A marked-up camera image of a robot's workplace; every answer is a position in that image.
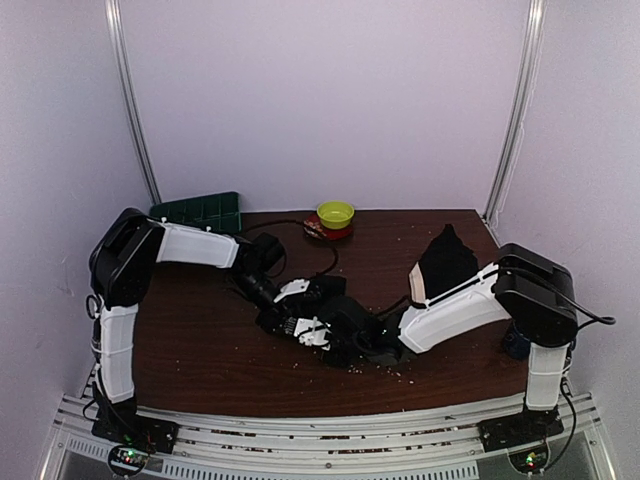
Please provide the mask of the black underwear white trim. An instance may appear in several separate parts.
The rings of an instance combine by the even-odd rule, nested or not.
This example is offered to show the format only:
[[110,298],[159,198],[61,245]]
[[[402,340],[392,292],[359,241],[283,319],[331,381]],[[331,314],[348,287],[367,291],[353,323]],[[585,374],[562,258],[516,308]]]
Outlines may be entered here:
[[[366,344],[363,333],[366,332],[368,328],[375,326],[375,318],[355,299],[345,294],[346,279],[344,277],[321,275],[307,280],[316,282],[323,292],[323,302],[317,311],[317,317],[323,322],[341,318],[353,325],[356,329],[354,342],[360,351],[360,359],[365,358],[365,356],[372,351],[372,348]],[[289,338],[298,343],[294,338],[285,335],[283,330],[263,331],[270,335]]]

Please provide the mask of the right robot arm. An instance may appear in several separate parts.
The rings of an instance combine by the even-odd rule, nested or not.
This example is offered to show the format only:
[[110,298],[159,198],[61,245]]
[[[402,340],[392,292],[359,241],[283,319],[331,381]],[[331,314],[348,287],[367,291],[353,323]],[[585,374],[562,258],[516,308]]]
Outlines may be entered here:
[[409,273],[407,307],[381,319],[318,280],[294,280],[277,295],[279,330],[304,346],[324,350],[330,363],[363,358],[390,367],[453,337],[511,319],[530,344],[522,412],[513,419],[530,442],[557,417],[561,379],[577,336],[573,280],[562,266],[520,245],[506,244],[479,267],[465,245],[432,242]]

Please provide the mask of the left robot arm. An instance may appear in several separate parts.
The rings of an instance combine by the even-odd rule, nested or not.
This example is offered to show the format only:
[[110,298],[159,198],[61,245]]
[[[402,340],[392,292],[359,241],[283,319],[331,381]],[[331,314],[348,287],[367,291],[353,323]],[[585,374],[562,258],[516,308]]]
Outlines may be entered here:
[[156,265],[226,269],[236,288],[259,309],[266,330],[297,335],[297,323],[312,319],[326,299],[326,284],[316,275],[277,287],[267,272],[281,257],[280,247],[268,234],[247,241],[153,220],[135,208],[120,214],[90,256],[93,292],[86,309],[94,322],[91,348],[98,366],[99,418],[121,443],[133,444],[144,433],[136,415],[133,336]]

